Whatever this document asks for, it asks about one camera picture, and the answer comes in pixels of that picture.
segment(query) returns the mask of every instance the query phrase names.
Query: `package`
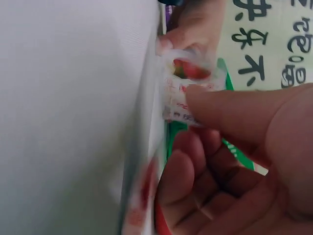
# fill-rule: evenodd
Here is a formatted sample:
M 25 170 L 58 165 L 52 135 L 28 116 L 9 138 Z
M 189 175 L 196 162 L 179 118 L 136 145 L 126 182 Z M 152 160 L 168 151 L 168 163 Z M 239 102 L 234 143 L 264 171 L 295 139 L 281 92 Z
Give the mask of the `package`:
M 227 71 L 216 66 L 214 57 L 200 55 L 192 49 L 172 49 L 162 56 L 163 118 L 199 126 L 188 110 L 185 92 L 189 85 L 200 85 L 208 91 L 226 89 Z

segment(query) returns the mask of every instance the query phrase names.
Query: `finger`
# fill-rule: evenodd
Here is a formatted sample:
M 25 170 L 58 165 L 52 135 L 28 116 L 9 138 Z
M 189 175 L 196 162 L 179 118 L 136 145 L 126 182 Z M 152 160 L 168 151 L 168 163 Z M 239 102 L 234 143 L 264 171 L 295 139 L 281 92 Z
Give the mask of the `finger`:
M 277 196 L 277 179 L 269 173 L 214 223 L 207 224 L 198 235 L 237 234 L 266 215 Z
M 197 134 L 192 131 L 179 132 L 173 142 L 173 151 L 180 150 L 187 154 L 193 163 L 195 177 L 197 178 L 206 170 L 205 155 L 202 142 Z
M 225 213 L 237 202 L 237 198 L 227 192 L 219 191 L 213 195 L 201 208 L 201 211 L 207 215 L 211 220 Z
M 242 141 L 260 144 L 276 112 L 304 86 L 267 92 L 207 92 L 189 86 L 187 104 L 194 117 L 207 127 Z
M 198 131 L 206 155 L 206 163 L 220 186 L 236 197 L 240 197 L 258 184 L 263 176 L 257 172 L 242 167 L 239 161 L 224 144 L 215 144 L 218 150 L 212 150 L 212 133 Z
M 186 49 L 196 43 L 201 37 L 201 32 L 194 24 L 184 24 L 178 28 L 169 31 L 166 35 L 160 36 L 159 40 L 162 46 L 162 53 L 168 49 Z
M 176 226 L 197 209 L 190 197 L 194 168 L 190 158 L 179 150 L 169 158 L 160 179 L 157 198 L 168 227 Z

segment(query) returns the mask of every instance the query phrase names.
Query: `white fabric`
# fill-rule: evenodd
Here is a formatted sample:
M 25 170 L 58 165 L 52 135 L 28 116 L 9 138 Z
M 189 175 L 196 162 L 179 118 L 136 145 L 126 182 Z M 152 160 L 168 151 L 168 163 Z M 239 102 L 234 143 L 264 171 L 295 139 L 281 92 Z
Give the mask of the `white fabric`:
M 0 234 L 113 235 L 156 0 L 0 1 Z

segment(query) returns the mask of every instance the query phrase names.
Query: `plastic bag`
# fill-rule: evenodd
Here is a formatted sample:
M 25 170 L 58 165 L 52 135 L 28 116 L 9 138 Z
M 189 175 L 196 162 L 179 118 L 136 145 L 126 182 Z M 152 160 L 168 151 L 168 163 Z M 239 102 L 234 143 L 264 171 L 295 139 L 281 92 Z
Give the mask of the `plastic bag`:
M 170 50 L 162 56 L 162 61 L 163 118 L 199 126 L 188 110 L 186 88 L 197 84 L 208 91 L 225 90 L 227 71 L 217 68 L 212 57 L 204 59 L 192 50 Z

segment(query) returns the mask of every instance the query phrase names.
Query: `skin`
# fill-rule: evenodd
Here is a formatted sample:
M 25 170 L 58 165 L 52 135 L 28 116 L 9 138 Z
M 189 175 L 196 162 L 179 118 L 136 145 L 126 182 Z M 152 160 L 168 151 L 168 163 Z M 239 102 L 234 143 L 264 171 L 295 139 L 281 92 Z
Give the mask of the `skin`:
M 167 49 L 193 47 L 215 53 L 220 40 L 226 0 L 187 0 L 176 7 L 170 19 L 169 32 L 159 37 L 162 54 Z
M 207 92 L 187 103 L 205 128 L 177 135 L 157 198 L 174 235 L 313 234 L 313 85 Z M 243 167 L 222 137 L 269 169 Z

